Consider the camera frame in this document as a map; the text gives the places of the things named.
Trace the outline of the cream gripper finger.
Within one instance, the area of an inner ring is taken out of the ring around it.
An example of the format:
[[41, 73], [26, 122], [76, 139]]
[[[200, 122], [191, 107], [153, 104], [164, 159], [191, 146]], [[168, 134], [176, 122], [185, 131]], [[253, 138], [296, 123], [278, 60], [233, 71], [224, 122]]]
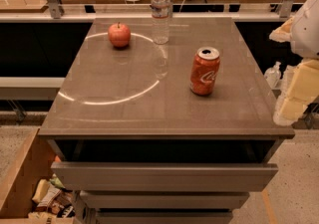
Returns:
[[291, 26], [293, 20], [294, 18], [291, 17], [287, 21], [285, 21], [280, 27], [273, 30], [269, 35], [269, 39], [279, 43], [289, 42], [291, 38]]
[[297, 66], [287, 66], [280, 90], [273, 120], [278, 125], [291, 125], [319, 96], [319, 61], [303, 59]]

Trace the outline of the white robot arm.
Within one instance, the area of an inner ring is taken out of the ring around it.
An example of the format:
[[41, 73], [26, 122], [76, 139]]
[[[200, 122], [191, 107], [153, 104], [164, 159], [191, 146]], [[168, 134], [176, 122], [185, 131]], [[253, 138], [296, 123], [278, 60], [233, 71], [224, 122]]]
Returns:
[[292, 53], [302, 58], [286, 68], [273, 115], [276, 124], [291, 125], [319, 96], [319, 0], [307, 0], [269, 39], [289, 42]]

